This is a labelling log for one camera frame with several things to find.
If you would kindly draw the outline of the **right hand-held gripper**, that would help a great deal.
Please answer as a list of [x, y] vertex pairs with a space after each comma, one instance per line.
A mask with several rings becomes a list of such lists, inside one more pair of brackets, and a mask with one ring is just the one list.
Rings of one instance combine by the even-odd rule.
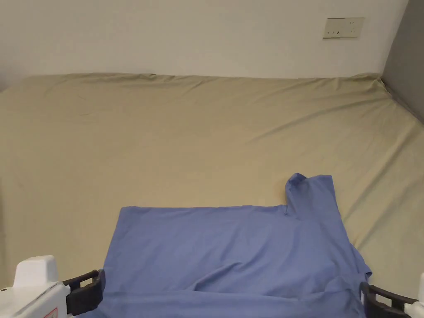
[[[391, 293], [382, 288], [360, 283], [367, 318], [423, 318], [424, 317], [424, 273], [420, 276], [418, 300]], [[391, 306], [377, 301], [376, 297], [391, 300]]]

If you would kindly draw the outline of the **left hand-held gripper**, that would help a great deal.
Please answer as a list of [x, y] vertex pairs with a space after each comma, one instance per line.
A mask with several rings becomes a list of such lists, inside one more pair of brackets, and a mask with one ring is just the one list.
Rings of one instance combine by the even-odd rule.
[[21, 261], [11, 287], [0, 291], [2, 318], [70, 318], [94, 310], [103, 300], [103, 269], [59, 281], [52, 255]]

